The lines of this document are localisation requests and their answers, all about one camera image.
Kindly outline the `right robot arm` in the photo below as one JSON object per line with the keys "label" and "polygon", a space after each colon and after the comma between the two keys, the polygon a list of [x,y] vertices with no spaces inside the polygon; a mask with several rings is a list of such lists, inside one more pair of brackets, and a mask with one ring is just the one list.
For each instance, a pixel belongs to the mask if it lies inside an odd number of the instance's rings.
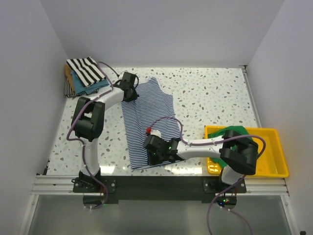
{"label": "right robot arm", "polygon": [[258,144],[250,135],[227,130],[224,135],[211,139],[184,141],[172,138],[169,141],[149,134],[143,147],[148,152],[148,164],[160,165],[191,158],[217,158],[226,163],[218,180],[223,192],[230,192],[244,175],[254,175],[259,158]]}

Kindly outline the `blue white striped tank top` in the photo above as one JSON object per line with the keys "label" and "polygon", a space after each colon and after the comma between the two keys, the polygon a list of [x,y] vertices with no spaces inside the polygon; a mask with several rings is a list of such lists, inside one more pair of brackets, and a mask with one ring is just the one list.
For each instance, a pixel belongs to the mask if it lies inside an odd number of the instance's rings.
{"label": "blue white striped tank top", "polygon": [[159,118],[176,116],[173,96],[161,89],[156,78],[139,84],[136,92],[136,100],[121,103],[132,170],[149,167],[148,152],[143,147],[146,129]]}

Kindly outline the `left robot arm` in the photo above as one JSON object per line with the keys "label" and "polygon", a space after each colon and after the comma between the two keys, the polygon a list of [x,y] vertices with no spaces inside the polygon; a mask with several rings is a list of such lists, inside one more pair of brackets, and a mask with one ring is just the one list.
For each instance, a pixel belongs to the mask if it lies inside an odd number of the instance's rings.
{"label": "left robot arm", "polygon": [[79,141],[82,146],[82,167],[75,185],[85,187],[90,192],[98,191],[104,184],[101,182],[101,170],[98,162],[98,138],[104,129],[105,111],[121,102],[131,102],[139,95],[136,88],[139,78],[136,74],[124,72],[120,79],[102,94],[78,99],[68,141]]}

